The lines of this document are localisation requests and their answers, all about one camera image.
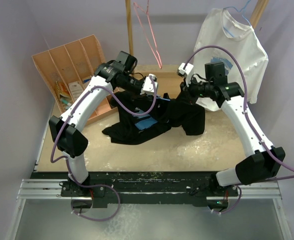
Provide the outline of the blue wire hanger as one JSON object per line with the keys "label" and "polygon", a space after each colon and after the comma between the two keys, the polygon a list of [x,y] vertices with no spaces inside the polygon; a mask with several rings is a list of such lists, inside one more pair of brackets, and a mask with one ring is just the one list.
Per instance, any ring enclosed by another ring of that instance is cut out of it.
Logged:
{"label": "blue wire hanger", "polygon": [[159,95],[156,96],[156,99],[159,99],[159,100],[162,100],[162,101],[168,101],[168,102],[171,101],[170,99],[168,99],[168,98],[163,98],[163,97],[161,97],[161,96],[159,96]]}

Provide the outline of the black t-shirt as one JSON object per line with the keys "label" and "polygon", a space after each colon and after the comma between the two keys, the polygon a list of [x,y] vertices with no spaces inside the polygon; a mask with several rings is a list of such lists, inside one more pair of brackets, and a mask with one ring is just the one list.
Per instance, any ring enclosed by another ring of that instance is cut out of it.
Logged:
{"label": "black t-shirt", "polygon": [[154,108],[144,116],[136,116],[125,111],[115,99],[111,105],[118,108],[119,122],[102,130],[110,137],[112,143],[122,145],[139,145],[147,142],[171,128],[182,127],[187,136],[199,136],[205,131],[205,109],[196,104],[189,105],[170,98],[167,93],[156,99]]}

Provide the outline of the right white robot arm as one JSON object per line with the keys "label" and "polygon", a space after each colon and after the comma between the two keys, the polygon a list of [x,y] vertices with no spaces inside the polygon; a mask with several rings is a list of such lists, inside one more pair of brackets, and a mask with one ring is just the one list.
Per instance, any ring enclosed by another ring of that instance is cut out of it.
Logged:
{"label": "right white robot arm", "polygon": [[237,82],[228,82],[223,62],[205,64],[206,79],[198,82],[194,66],[182,63],[177,74],[184,78],[180,88],[193,100],[210,98],[222,109],[233,124],[241,141],[245,159],[234,168],[218,171],[211,177],[209,190],[215,196],[222,195],[232,185],[249,185],[276,177],[285,151],[264,135],[253,117],[245,94]]}

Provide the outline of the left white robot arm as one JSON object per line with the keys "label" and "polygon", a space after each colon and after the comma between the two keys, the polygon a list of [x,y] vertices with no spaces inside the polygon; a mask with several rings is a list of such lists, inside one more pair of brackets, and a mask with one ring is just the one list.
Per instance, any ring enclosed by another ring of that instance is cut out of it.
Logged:
{"label": "left white robot arm", "polygon": [[71,196],[86,197],[90,195],[90,176],[85,164],[84,152],[88,139],[82,131],[90,116],[115,88],[120,87],[140,95],[144,91],[144,80],[131,76],[138,60],[120,51],[115,60],[100,64],[78,99],[61,116],[49,119],[49,129],[54,146],[51,150],[50,162],[55,163],[55,151],[60,150],[68,170],[68,181],[62,183],[63,193]]}

